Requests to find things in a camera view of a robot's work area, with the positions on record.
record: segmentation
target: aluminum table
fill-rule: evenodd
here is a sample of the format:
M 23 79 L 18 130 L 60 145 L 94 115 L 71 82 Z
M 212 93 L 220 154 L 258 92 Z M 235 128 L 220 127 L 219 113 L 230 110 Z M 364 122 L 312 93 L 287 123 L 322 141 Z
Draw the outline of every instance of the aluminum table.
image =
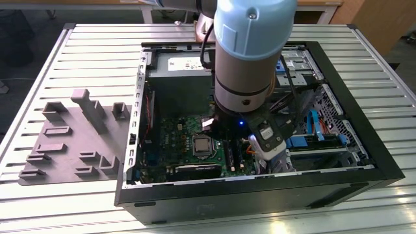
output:
M 406 179 L 331 208 L 150 227 L 114 206 L 115 180 L 18 184 L 46 103 L 75 106 L 72 90 L 88 88 L 102 105 L 131 104 L 140 43 L 194 40 L 187 24 L 78 24 L 63 30 L 0 145 L 0 233 L 416 233 L 416 97 L 359 30 L 346 25 L 296 25 L 291 40 L 320 42 Z

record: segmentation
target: motherboard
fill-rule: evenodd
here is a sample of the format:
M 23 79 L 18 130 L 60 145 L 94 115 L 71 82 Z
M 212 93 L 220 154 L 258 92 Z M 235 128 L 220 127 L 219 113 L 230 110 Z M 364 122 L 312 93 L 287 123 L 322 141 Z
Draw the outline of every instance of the motherboard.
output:
M 203 135 L 204 116 L 163 118 L 159 152 L 146 152 L 147 183 L 255 174 L 255 158 L 246 152 L 248 142 L 218 141 Z

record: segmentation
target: open computer tower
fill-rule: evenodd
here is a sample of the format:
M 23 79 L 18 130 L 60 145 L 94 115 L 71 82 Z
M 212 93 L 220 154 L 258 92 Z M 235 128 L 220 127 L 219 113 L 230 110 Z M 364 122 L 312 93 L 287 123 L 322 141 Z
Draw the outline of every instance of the open computer tower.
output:
M 200 134 L 215 106 L 211 71 L 195 42 L 144 43 L 115 205 L 144 224 L 334 206 L 404 175 L 318 42 L 288 42 L 282 54 L 303 119 L 287 150 L 259 160 L 247 139 Z M 215 44 L 206 60 L 215 63 Z M 270 103 L 291 92 L 276 64 Z M 286 121 L 292 106 L 274 109 Z M 315 113 L 324 140 L 311 132 Z

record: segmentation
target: green circuit board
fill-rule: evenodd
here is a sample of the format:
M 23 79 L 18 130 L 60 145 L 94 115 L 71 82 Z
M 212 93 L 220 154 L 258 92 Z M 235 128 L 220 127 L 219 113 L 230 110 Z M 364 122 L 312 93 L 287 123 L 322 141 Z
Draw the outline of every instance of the green circuit board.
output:
M 254 175 L 254 161 L 244 152 L 244 168 L 231 171 L 227 166 L 223 142 L 211 141 L 212 155 L 200 159 L 194 155 L 192 136 L 202 135 L 202 116 L 164 118 L 160 123 L 160 149 L 158 166 L 148 168 L 150 182 L 166 182 L 166 167 L 180 164 L 210 163 L 223 168 L 222 177 Z

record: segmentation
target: sticker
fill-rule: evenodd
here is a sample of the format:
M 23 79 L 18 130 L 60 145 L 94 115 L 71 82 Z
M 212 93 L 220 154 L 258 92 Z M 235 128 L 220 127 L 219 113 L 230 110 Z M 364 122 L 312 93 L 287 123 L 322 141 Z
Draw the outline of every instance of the sticker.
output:
M 294 63 L 290 61 L 290 62 L 286 62 L 287 66 L 288 67 L 294 67 Z
M 168 71 L 203 70 L 200 57 L 170 58 Z
M 120 0 L 120 3 L 139 3 L 139 0 Z

